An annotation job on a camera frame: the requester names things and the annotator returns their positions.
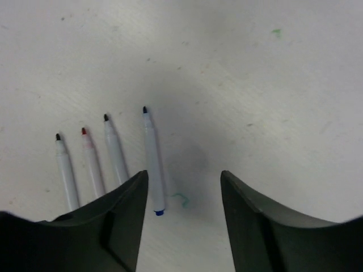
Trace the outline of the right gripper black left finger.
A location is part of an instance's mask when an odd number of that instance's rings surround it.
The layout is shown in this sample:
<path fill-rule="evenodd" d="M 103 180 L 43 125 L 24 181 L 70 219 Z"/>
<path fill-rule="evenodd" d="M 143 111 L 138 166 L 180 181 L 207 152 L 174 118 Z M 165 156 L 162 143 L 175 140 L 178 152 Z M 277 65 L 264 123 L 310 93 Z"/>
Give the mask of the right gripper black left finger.
<path fill-rule="evenodd" d="M 146 171 L 53 221 L 1 212 L 1 271 L 135 271 Z"/>

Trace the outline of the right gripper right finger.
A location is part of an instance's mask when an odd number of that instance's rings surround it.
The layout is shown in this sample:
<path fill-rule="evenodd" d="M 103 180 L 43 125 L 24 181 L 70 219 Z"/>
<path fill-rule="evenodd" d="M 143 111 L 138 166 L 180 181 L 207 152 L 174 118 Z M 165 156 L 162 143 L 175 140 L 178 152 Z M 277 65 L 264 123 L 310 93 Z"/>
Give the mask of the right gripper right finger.
<path fill-rule="evenodd" d="M 308 216 L 229 171 L 221 173 L 221 193 L 236 271 L 362 271 L 362 217 Z"/>

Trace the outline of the black capped pen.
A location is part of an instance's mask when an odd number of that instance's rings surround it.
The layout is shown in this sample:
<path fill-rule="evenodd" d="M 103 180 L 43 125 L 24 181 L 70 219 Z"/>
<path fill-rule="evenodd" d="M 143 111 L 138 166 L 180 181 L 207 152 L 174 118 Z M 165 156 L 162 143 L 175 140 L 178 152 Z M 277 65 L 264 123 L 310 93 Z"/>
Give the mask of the black capped pen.
<path fill-rule="evenodd" d="M 129 179 L 126 162 L 117 132 L 108 114 L 104 114 L 105 143 L 116 182 L 121 185 Z"/>
<path fill-rule="evenodd" d="M 70 211 L 79 208 L 78 190 L 73 174 L 70 156 L 60 133 L 56 134 L 56 159 L 60 177 L 64 184 L 66 202 Z"/>

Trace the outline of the blue pen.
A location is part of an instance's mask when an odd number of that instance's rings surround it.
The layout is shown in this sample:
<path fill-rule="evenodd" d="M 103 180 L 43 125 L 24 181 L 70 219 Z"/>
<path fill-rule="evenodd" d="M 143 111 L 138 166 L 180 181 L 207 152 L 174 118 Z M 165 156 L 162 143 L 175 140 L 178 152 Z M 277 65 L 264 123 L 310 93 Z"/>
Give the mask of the blue pen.
<path fill-rule="evenodd" d="M 151 115 L 146 106 L 142 108 L 142 116 L 145 131 L 145 152 L 147 162 L 147 174 L 149 177 L 149 189 L 153 201 L 153 211 L 156 216 L 164 214 L 166 205 L 164 200 L 164 189 L 162 172 L 159 160 L 159 150 L 157 145 L 157 136 Z"/>

